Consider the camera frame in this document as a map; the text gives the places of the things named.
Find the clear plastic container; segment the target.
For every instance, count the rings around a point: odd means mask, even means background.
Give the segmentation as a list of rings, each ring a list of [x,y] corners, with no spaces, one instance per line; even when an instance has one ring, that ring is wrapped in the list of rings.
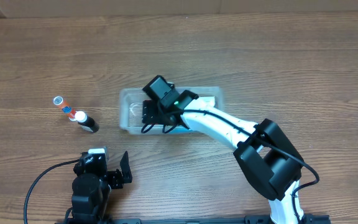
[[[190,90],[201,96],[214,96],[216,98],[215,108],[224,111],[224,92],[218,86],[177,86],[179,93],[184,90]],[[141,88],[125,88],[119,94],[119,126],[129,134],[142,135],[141,129],[144,126],[142,122],[143,101],[150,98]]]

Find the orange vitamin tube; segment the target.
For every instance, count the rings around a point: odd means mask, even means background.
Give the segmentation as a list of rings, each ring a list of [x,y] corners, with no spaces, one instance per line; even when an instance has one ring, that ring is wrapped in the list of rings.
[[[64,114],[66,114],[70,121],[76,121],[75,119],[75,109],[71,107],[67,101],[62,96],[56,96],[53,99],[53,103],[57,106]]]

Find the blue medicine box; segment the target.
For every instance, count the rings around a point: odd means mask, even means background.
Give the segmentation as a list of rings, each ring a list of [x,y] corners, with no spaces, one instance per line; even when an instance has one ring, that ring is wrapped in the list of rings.
[[[186,134],[186,133],[192,133],[192,129],[186,129],[183,126],[171,126],[167,130],[164,131],[165,134]]]

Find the white medicine box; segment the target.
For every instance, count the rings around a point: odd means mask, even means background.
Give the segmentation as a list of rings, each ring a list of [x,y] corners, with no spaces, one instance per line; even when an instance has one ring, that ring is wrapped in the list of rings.
[[[199,97],[199,100],[204,101],[207,105],[211,107],[216,106],[216,98],[214,96],[201,96]]]

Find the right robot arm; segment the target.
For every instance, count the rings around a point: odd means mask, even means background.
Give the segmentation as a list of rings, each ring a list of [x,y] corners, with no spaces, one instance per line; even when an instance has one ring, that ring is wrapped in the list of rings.
[[[311,223],[312,216],[300,207],[298,192],[319,182],[318,173],[308,165],[277,123],[261,123],[231,116],[204,97],[184,90],[157,75],[143,92],[142,132],[156,124],[168,134],[181,126],[203,133],[230,147],[248,183],[268,200],[268,223]]]

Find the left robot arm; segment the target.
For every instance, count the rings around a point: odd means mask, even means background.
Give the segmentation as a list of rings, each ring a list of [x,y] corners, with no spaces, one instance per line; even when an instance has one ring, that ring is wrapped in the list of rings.
[[[108,169],[109,154],[105,147],[89,149],[81,154],[73,171],[71,208],[65,214],[64,223],[113,223],[106,214],[109,195],[114,189],[132,182],[129,155],[125,152],[120,169]]]

